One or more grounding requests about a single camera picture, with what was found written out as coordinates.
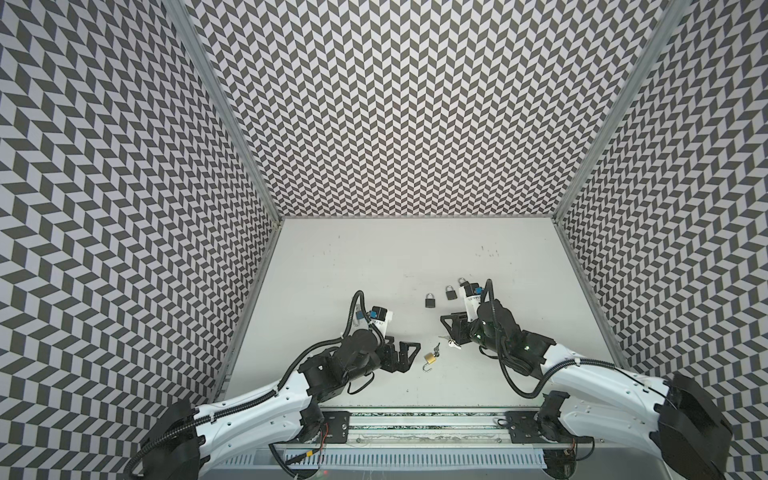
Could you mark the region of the brass padlock with keys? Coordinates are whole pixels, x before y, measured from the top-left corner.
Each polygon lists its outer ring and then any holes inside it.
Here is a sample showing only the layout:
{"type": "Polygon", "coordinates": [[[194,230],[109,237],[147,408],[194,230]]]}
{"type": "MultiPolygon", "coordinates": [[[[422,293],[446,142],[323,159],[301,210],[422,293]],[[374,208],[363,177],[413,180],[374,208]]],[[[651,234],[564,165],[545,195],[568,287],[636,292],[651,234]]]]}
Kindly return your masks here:
{"type": "Polygon", "coordinates": [[[422,367],[422,370],[424,372],[431,371],[432,366],[436,363],[439,357],[440,357],[440,344],[437,344],[429,353],[425,355],[424,357],[425,363],[422,367]]]}

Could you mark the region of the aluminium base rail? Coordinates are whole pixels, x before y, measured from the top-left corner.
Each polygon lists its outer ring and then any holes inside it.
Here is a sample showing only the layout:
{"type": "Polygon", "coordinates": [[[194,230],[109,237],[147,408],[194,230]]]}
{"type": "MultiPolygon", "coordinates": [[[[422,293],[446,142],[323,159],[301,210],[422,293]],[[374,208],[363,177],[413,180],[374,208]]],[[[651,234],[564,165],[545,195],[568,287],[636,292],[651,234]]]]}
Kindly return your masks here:
{"type": "Polygon", "coordinates": [[[543,438],[530,409],[326,410],[295,434],[279,417],[216,450],[202,479],[673,479],[646,453],[605,438],[543,438]]]}

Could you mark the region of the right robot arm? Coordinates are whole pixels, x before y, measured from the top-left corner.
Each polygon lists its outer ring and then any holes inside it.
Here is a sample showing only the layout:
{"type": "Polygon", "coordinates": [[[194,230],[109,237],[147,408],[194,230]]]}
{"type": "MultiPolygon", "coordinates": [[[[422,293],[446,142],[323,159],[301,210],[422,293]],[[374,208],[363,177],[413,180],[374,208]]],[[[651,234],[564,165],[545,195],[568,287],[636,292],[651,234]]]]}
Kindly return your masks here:
{"type": "Polygon", "coordinates": [[[516,395],[543,400],[536,421],[546,440],[607,440],[655,456],[685,479],[724,478],[733,428],[693,378],[587,358],[522,329],[499,300],[479,295],[440,322],[452,344],[474,343],[493,360],[516,395]]]}

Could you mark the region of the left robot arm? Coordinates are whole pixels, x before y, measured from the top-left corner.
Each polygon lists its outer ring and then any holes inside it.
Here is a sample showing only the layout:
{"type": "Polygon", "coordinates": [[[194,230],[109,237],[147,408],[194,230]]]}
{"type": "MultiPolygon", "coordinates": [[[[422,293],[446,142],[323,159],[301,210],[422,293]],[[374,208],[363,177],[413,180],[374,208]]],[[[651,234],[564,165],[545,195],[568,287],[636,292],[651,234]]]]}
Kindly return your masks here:
{"type": "Polygon", "coordinates": [[[421,346],[376,328],[358,329],[305,349],[276,382],[229,400],[166,408],[127,461],[124,479],[199,479],[250,448],[308,442],[324,430],[322,403],[372,382],[377,370],[406,373],[421,346]]]}

